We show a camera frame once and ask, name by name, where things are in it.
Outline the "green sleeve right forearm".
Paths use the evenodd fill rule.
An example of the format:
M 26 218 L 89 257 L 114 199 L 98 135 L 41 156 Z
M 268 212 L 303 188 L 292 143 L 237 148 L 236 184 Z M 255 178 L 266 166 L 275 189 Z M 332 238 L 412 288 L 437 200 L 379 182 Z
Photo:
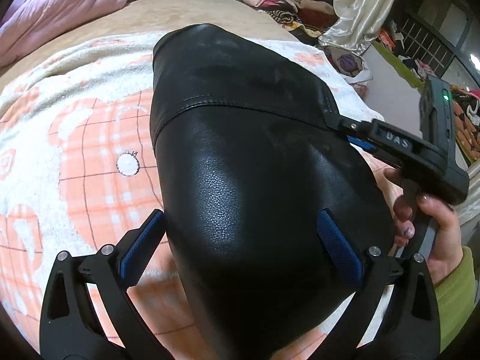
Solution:
M 460 333 L 475 307 L 475 276 L 473 255 L 463 246 L 463 258 L 459 266 L 436 288 L 439 308 L 440 352 Z

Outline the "person's right hand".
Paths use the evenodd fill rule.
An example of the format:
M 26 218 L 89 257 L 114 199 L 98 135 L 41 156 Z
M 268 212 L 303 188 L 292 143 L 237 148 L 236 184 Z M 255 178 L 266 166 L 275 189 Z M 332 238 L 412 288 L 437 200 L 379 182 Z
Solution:
M 438 286 L 462 261 L 461 227 L 456 211 L 434 195 L 417 194 L 416 205 L 421 212 L 430 216 L 439 225 L 427 259 L 433 285 Z M 405 247 L 414 237 L 416 229 L 412 222 L 413 208 L 404 195 L 394 201 L 393 213 L 396 231 L 394 244 Z

